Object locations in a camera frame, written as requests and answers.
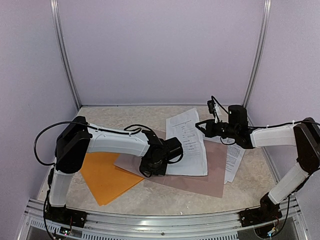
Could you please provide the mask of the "white printed sheet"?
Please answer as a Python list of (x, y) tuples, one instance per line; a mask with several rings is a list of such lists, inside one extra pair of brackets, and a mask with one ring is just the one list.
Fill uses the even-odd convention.
[(206, 137), (205, 135), (203, 135), (203, 139), (205, 141), (210, 141), (210, 142), (214, 142), (214, 143), (219, 143), (219, 144), (223, 144), (226, 146), (231, 146), (235, 144), (235, 140), (232, 138), (222, 138), (221, 136), (214, 136), (214, 137)]
[(166, 139), (176, 137), (182, 144), (183, 157), (177, 156), (167, 167), (167, 175), (204, 177), (208, 175), (203, 134), (195, 127), (200, 121), (196, 108), (166, 120)]

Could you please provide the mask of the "white printed sheet back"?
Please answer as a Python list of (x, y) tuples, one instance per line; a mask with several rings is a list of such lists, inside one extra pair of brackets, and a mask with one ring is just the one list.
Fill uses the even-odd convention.
[(203, 139), (205, 141), (210, 141), (210, 142), (214, 142), (214, 143), (219, 143), (219, 144), (223, 144), (226, 146), (231, 146), (235, 144), (235, 140), (232, 138), (222, 138), (221, 136), (214, 136), (214, 137), (206, 137), (205, 135), (203, 135)]

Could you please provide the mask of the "orange folder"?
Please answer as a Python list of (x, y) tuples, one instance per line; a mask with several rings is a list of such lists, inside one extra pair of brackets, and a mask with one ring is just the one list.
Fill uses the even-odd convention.
[(114, 165), (118, 153), (87, 153), (80, 173), (99, 206), (104, 206), (144, 178)]

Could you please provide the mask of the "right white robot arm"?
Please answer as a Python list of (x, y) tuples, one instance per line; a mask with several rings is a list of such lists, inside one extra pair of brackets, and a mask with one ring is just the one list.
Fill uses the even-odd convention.
[(230, 105), (227, 121), (207, 119), (195, 127), (207, 138), (231, 139), (244, 150), (286, 148), (295, 156), (292, 167), (261, 199), (256, 218), (266, 222), (279, 209), (280, 203), (299, 191), (309, 178), (320, 169), (320, 124), (312, 117), (276, 125), (249, 124), (247, 109)]

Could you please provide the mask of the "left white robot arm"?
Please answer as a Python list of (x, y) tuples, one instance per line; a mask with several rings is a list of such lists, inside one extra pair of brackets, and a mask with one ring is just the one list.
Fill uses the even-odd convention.
[(145, 178), (165, 176), (168, 165), (183, 158), (176, 138), (162, 139), (154, 130), (132, 124), (123, 130), (90, 124), (84, 116), (67, 122), (58, 136), (48, 201), (50, 214), (63, 223), (70, 218), (65, 207), (71, 181), (81, 172), (99, 206), (107, 205), (141, 181), (140, 177), (114, 166), (120, 155), (139, 160), (138, 171)]

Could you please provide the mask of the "aluminium frame post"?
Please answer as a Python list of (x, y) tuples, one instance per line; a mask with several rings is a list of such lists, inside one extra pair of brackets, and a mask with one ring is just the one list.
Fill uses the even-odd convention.
[(64, 72), (66, 75), (67, 83), (70, 88), (71, 96), (74, 101), (75, 107), (77, 110), (80, 110), (82, 107), (81, 100), (79, 97), (79, 93), (76, 88), (76, 84), (73, 78), (68, 53), (64, 41), (63, 36), (63, 28), (62, 28), (62, 22), (60, 17), (60, 11), (59, 11), (59, 3), (57, 0), (50, 0), (50, 8), (51, 8), (51, 14), (53, 19), (53, 25), (55, 29), (55, 34), (57, 38), (57, 44), (61, 56), (62, 65), (64, 68)]
[(271, 13), (271, 6), (272, 1), (271, 0), (265, 0), (264, 6), (263, 6), (263, 12), (262, 12), (262, 20), (260, 25), (260, 31), (258, 36), (258, 42), (255, 50), (255, 55), (253, 59), (253, 65), (249, 76), (249, 82), (246, 88), (245, 96), (242, 105), (247, 108), (250, 102), (250, 98), (252, 96), (254, 85), (257, 79), (257, 74), (259, 71), (259, 66), (261, 63), (261, 59), (263, 56), (263, 50), (265, 46), (266, 36), (268, 32), (268, 24), (270, 19), (270, 13)]

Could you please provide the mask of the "right aluminium frame post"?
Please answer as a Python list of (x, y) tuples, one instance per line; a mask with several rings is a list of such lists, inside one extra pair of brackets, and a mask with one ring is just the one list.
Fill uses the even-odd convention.
[(268, 32), (268, 24), (270, 19), (270, 13), (271, 13), (271, 6), (272, 1), (271, 0), (265, 0), (264, 6), (263, 6), (263, 12), (262, 12), (262, 20), (260, 25), (260, 31), (258, 36), (258, 42), (255, 50), (255, 55), (253, 59), (253, 65), (249, 76), (249, 82), (246, 88), (245, 96), (242, 105), (247, 108), (250, 102), (250, 98), (252, 96), (254, 85), (257, 79), (257, 74), (259, 71), (259, 66), (261, 63), (261, 59), (263, 56), (263, 50), (265, 46), (266, 36)]

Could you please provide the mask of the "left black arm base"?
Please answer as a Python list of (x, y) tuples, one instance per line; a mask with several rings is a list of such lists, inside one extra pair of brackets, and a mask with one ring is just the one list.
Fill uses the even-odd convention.
[(75, 210), (63, 207), (53, 207), (46, 203), (44, 207), (44, 217), (46, 220), (59, 224), (68, 225), (69, 227), (84, 228), (88, 213), (81, 210)]

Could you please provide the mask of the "left aluminium frame post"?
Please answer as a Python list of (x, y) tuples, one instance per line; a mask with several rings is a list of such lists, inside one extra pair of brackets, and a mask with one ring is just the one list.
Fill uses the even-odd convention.
[(50, 0), (50, 8), (51, 8), (51, 14), (53, 19), (53, 25), (55, 29), (55, 34), (57, 38), (57, 44), (61, 56), (62, 65), (64, 68), (64, 72), (66, 75), (67, 83), (70, 88), (71, 96), (74, 101), (75, 107), (77, 110), (80, 110), (82, 107), (81, 100), (79, 97), (79, 93), (76, 88), (76, 84), (73, 78), (68, 53), (64, 41), (63, 36), (63, 28), (62, 28), (62, 22), (60, 17), (60, 11), (59, 11), (59, 3), (57, 0)]

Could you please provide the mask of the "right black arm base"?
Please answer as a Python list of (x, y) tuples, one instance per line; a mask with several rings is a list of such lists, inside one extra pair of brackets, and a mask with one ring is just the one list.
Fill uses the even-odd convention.
[(238, 212), (242, 227), (263, 224), (283, 217), (280, 204), (274, 204), (268, 193), (260, 199), (259, 203), (259, 207), (246, 208)]

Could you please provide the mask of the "white printed sheet dense text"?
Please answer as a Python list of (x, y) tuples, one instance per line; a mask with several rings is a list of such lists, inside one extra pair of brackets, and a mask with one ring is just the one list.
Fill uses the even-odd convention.
[(244, 154), (245, 150), (236, 144), (227, 147), (224, 184), (234, 181)]

